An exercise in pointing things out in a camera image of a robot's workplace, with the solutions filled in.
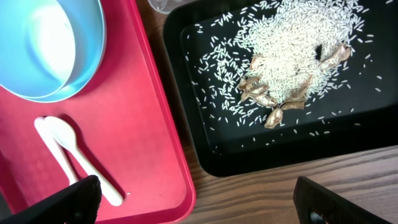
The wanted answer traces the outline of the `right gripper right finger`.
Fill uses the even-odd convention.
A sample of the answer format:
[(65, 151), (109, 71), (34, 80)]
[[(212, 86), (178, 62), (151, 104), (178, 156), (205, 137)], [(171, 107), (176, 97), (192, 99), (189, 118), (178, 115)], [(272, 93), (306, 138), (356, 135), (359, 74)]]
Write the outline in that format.
[(300, 224), (391, 224), (303, 176), (297, 179), (293, 201)]

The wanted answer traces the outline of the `white plastic spoon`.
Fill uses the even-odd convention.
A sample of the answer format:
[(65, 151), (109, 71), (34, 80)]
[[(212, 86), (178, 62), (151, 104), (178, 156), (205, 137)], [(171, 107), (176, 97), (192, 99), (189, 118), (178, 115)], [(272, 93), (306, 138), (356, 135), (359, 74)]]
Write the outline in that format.
[(95, 175), (98, 177), (102, 194), (107, 201), (115, 207), (122, 205), (124, 200), (123, 196), (79, 150), (75, 130), (66, 121), (54, 116), (45, 117), (44, 123), (48, 126), (59, 145), (72, 154), (83, 170), (88, 175)]

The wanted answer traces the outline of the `white plastic fork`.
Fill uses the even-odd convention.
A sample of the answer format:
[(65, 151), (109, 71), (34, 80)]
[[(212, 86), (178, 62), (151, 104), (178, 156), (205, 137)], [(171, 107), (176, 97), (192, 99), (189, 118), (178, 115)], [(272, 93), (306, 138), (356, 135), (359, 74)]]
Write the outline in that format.
[(49, 129), (45, 125), (44, 118), (38, 117), (34, 120), (34, 127), (38, 132), (39, 136), (43, 140), (44, 144), (47, 146), (53, 157), (59, 163), (60, 167), (66, 174), (69, 185), (74, 184), (78, 181), (77, 176), (75, 175), (63, 149), (57, 143), (57, 141), (53, 138), (52, 134), (50, 133)]

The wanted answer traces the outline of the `small light blue bowl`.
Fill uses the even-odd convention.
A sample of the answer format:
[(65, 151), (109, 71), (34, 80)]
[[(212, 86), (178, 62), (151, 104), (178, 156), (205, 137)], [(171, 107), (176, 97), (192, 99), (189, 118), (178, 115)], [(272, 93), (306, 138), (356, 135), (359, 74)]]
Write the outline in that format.
[(75, 36), (57, 1), (1, 0), (1, 86), (41, 98), (72, 74)]

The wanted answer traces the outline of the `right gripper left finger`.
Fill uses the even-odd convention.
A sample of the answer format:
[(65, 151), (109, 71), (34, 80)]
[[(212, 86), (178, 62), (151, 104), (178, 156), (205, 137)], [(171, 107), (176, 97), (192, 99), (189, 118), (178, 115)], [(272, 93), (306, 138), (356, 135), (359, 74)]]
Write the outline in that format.
[(1, 224), (94, 224), (101, 198), (99, 178), (89, 175), (29, 208), (1, 220)]

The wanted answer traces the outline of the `large light blue plate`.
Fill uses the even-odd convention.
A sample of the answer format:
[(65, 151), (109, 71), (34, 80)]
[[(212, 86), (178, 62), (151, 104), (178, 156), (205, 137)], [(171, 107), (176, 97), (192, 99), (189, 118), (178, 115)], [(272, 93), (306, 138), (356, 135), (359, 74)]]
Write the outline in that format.
[(72, 25), (75, 36), (75, 63), (72, 74), (60, 89), (41, 98), (14, 95), (39, 103), (53, 103), (77, 94), (94, 76), (106, 46), (106, 21), (99, 0), (57, 1)]

